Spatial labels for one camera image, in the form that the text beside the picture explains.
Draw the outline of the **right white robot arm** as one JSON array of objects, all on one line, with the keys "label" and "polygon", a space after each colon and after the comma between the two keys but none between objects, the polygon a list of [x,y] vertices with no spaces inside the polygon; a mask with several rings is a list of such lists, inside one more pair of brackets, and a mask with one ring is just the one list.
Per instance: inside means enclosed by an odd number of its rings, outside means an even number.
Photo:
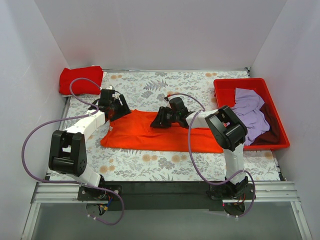
[{"label": "right white robot arm", "polygon": [[[169,106],[161,106],[150,127],[167,129],[173,123],[188,129],[187,144],[189,156],[196,173],[207,184],[211,185],[211,191],[216,198],[230,197],[237,199],[245,196],[248,186],[248,176],[244,170],[244,143],[248,130],[244,123],[228,106],[217,110],[189,111],[180,97],[168,101]],[[222,148],[226,175],[221,182],[207,180],[197,168],[191,149],[191,130],[204,128],[210,130],[210,135]]]}]

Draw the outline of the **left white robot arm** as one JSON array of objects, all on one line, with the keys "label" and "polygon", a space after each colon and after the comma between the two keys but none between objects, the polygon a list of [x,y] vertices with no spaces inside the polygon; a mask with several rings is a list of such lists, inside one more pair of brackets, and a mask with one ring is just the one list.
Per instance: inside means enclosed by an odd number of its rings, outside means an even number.
[{"label": "left white robot arm", "polygon": [[95,200],[103,199],[107,193],[106,187],[100,183],[102,176],[87,163],[86,141],[106,122],[113,122],[130,113],[123,94],[112,86],[102,89],[100,98],[90,104],[87,117],[52,134],[49,169],[67,175],[83,185],[90,185],[89,194]]}]

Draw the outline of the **orange t shirt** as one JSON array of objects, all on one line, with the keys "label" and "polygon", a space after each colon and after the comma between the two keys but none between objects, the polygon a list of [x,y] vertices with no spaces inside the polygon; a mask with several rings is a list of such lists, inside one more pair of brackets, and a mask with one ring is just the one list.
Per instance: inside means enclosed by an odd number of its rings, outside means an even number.
[{"label": "orange t shirt", "polygon": [[108,133],[100,140],[105,148],[188,152],[188,129],[173,123],[170,128],[152,128],[156,112],[133,110],[110,123]]}]

